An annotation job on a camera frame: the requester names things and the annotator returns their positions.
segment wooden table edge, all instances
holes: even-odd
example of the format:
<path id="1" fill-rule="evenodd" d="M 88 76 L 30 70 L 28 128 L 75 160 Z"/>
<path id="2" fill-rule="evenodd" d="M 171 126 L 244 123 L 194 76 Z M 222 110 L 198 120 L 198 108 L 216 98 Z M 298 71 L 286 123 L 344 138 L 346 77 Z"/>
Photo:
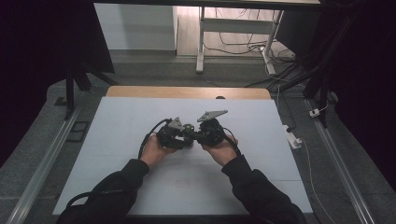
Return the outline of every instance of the wooden table edge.
<path id="1" fill-rule="evenodd" d="M 192 98 L 270 100 L 267 89 L 259 88 L 214 88 L 214 87 L 156 87 L 156 86 L 112 86 L 106 97 L 149 97 L 149 98 Z"/>

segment white table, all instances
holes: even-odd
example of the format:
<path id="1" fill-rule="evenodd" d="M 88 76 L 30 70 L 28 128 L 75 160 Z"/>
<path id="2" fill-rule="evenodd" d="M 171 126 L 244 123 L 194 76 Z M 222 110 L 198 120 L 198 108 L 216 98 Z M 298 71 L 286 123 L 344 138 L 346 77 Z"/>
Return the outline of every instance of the white table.
<path id="1" fill-rule="evenodd" d="M 312 209 L 276 106 L 270 100 L 104 97 L 53 214 L 77 194 L 137 157 L 144 135 L 161 119 L 196 122 L 207 110 L 227 109 L 219 122 L 239 140 L 252 168 L 288 194 L 305 213 Z M 242 215 L 228 177 L 198 144 L 165 158 L 146 175 L 130 215 Z"/>

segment black sleeve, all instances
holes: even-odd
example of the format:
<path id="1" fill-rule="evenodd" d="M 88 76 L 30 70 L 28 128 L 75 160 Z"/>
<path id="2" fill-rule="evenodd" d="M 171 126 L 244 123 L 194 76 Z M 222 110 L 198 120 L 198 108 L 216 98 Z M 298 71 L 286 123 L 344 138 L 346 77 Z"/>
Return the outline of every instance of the black sleeve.
<path id="1" fill-rule="evenodd" d="M 122 223 L 134 205 L 137 190 L 148 172 L 149 167 L 143 161 L 130 160 L 121 171 L 108 175 L 96 185 L 87 202 L 66 208 L 59 216 L 57 224 Z"/>
<path id="2" fill-rule="evenodd" d="M 302 223 L 304 215 L 290 198 L 259 170 L 251 170 L 244 156 L 228 162 L 221 170 L 230 177 L 233 195 L 249 213 L 263 223 Z"/>

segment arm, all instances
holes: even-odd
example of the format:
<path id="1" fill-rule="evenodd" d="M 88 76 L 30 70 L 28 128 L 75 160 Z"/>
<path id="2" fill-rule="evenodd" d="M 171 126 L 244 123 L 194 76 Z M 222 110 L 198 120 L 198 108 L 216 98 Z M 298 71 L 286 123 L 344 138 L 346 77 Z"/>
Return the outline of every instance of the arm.
<path id="1" fill-rule="evenodd" d="M 227 141 L 215 147 L 203 146 L 203 149 L 223 166 L 221 171 L 230 177 L 233 195 L 252 216 L 263 223 L 304 223 L 304 215 L 291 203 L 290 198 L 278 190 L 262 172 L 251 170 L 245 156 L 237 157 Z"/>
<path id="2" fill-rule="evenodd" d="M 175 150 L 162 148 L 157 136 L 152 135 L 140 160 L 129 160 L 121 171 L 108 175 L 93 188 L 93 194 L 87 202 L 66 208 L 57 223 L 121 223 L 136 201 L 143 177 L 150 168 L 172 152 Z"/>

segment metal bracket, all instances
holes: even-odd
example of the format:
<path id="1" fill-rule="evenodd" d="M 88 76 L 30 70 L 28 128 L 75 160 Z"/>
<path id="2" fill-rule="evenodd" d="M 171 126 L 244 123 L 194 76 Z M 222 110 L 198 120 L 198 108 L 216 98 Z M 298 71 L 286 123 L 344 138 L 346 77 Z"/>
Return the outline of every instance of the metal bracket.
<path id="1" fill-rule="evenodd" d="M 174 129 L 179 129 L 181 131 L 184 130 L 183 125 L 181 124 L 180 119 L 177 117 L 174 120 L 172 120 L 169 124 L 168 124 L 169 128 L 174 128 Z"/>
<path id="2" fill-rule="evenodd" d="M 206 111 L 197 121 L 198 122 L 207 121 L 215 117 L 218 117 L 220 115 L 226 114 L 227 112 L 228 110 Z"/>

